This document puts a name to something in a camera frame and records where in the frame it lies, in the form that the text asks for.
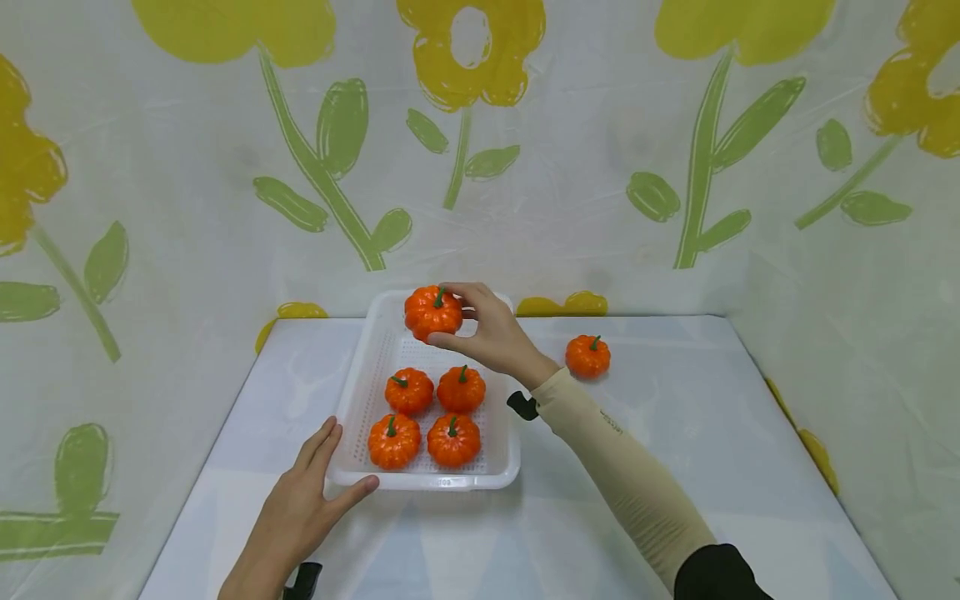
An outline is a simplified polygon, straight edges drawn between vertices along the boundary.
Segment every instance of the green flower stem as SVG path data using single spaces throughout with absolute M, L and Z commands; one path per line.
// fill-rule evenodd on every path
M 837 188 L 837 191 L 833 192 L 829 198 L 817 204 L 802 217 L 794 221 L 793 224 L 797 226 L 797 229 L 803 231 L 827 216 L 828 213 L 843 202 L 843 199 L 846 198 L 848 194 L 856 189 L 856 186 L 863 183 L 863 181 L 893 153 L 894 149 L 897 148 L 897 145 L 902 141 L 903 137 L 901 135 L 891 135 L 890 138 L 883 142 L 876 152 L 874 152 L 874 155 L 868 158 L 862 167 L 857 169 L 856 173 L 854 173 L 846 183 Z
M 47 253 L 50 262 L 54 263 L 54 267 L 57 268 L 57 271 L 59 271 L 66 280 L 67 285 L 70 286 L 73 293 L 77 295 L 77 299 L 80 301 L 80 306 L 84 309 L 86 317 L 90 319 L 90 324 L 97 330 L 97 335 L 100 337 L 100 343 L 103 344 L 104 350 L 107 352 L 107 357 L 114 363 L 120 360 L 120 347 L 117 346 L 117 341 L 113 338 L 113 334 L 110 333 L 107 320 L 104 319 L 104 315 L 100 312 L 97 303 L 93 301 L 84 283 L 80 280 L 80 277 L 77 276 L 77 272 L 73 270 L 73 267 L 70 266 L 70 263 L 67 262 L 66 257 L 63 255 L 63 252 L 60 251 L 60 248 L 57 247 L 57 244 L 47 235 L 46 230 L 41 227 L 39 223 L 34 224 L 31 232 L 39 246 Z
M 729 48 L 717 63 L 707 85 L 707 93 L 700 104 L 697 120 L 693 125 L 693 141 L 690 144 L 690 164 L 686 179 L 686 206 L 684 207 L 684 231 L 674 269 L 692 269 L 700 253 L 700 233 L 707 214 L 707 200 L 710 195 L 710 180 L 713 177 L 713 147 L 716 144 L 717 123 L 720 121 L 720 108 L 723 106 L 724 93 L 727 90 L 727 74 L 733 59 L 733 48 Z
M 0 511 L 0 563 L 100 554 L 119 517 Z
M 274 105 L 274 112 L 277 121 L 279 121 L 283 139 L 286 141 L 287 148 L 290 150 L 294 161 L 297 162 L 297 166 L 326 202 L 330 212 L 333 213 L 333 218 L 340 224 L 340 229 L 343 230 L 350 244 L 360 254 L 364 268 L 367 271 L 383 271 L 387 268 L 387 265 L 383 261 L 383 255 L 373 245 L 370 231 L 360 219 L 360 215 L 353 209 L 343 190 L 337 185 L 337 181 L 321 164 L 320 158 L 307 143 L 300 128 L 297 127 L 297 123 L 290 113 L 290 107 L 287 106 L 283 90 L 280 88 L 280 83 L 276 79 L 274 66 L 270 62 L 270 57 L 262 48 L 260 49 L 260 69 L 263 71 L 263 79 L 267 84 L 267 92 L 270 94 L 270 101 Z
M 453 210 L 460 195 L 460 186 L 464 183 L 464 168 L 467 166 L 467 152 L 470 146 L 470 123 L 473 121 L 473 107 L 460 109 L 460 139 L 457 141 L 457 157 L 453 162 L 450 185 L 446 188 L 444 208 Z

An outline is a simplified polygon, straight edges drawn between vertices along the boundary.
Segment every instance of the pumpkin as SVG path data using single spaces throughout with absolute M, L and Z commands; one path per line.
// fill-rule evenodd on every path
M 404 468 L 420 452 L 420 426 L 404 415 L 387 415 L 370 428 L 367 449 L 383 470 Z
M 444 373 L 437 386 L 437 400 L 448 413 L 472 413 L 487 394 L 487 384 L 476 369 L 467 365 Z
M 433 401 L 433 381 L 419 369 L 401 369 L 387 379 L 383 397 L 398 413 L 415 415 Z
M 610 368 L 610 348 L 600 336 L 581 335 L 566 345 L 566 366 L 581 379 L 596 379 Z
M 426 449 L 441 467 L 459 468 L 480 453 L 480 428 L 466 415 L 447 413 L 426 434 Z
M 456 333 L 464 324 L 463 305 L 436 285 L 415 290 L 403 303 L 403 312 L 404 324 L 421 342 L 426 342 L 426 336 L 434 331 Z

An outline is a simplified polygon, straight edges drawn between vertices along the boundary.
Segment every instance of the plastic tray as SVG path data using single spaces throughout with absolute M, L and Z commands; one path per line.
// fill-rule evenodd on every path
M 414 339 L 403 324 L 403 303 L 413 290 L 380 294 L 370 306 L 353 362 L 337 408 L 337 420 L 344 435 L 333 454 L 327 478 L 348 486 L 375 473 L 381 490 L 467 491 L 498 490 L 510 485 L 520 471 L 520 442 L 507 398 L 519 389 L 511 377 L 490 371 L 462 354 L 433 348 Z M 508 304 L 510 300 L 497 297 Z M 472 335 L 476 321 L 464 321 L 458 335 Z M 392 412 L 383 397 L 387 379 L 404 367 L 420 369 L 433 380 L 451 367 L 464 364 L 480 372 L 487 382 L 487 397 L 470 417 L 480 428 L 483 447 L 472 462 L 458 469 L 442 468 L 426 451 L 426 433 L 444 414 L 434 401 L 417 415 L 422 441 L 420 454 L 404 470 L 383 471 L 370 461 L 367 438 L 375 422 Z

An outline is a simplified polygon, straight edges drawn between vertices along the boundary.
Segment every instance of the table surface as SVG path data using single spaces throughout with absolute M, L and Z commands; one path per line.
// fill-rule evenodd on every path
M 717 317 L 524 319 L 543 351 L 602 334 L 589 388 L 673 474 L 778 600 L 895 600 L 731 325 Z M 213 599 L 264 498 L 335 412 L 363 320 L 279 321 L 141 600 Z M 318 600 L 668 598 L 576 457 L 516 418 L 520 475 L 495 492 L 378 492 L 311 560 Z

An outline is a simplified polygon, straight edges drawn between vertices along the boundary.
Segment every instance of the black sleeve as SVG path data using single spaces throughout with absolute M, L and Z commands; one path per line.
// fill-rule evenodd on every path
M 700 548 L 686 559 L 674 583 L 675 600 L 773 600 L 728 543 Z

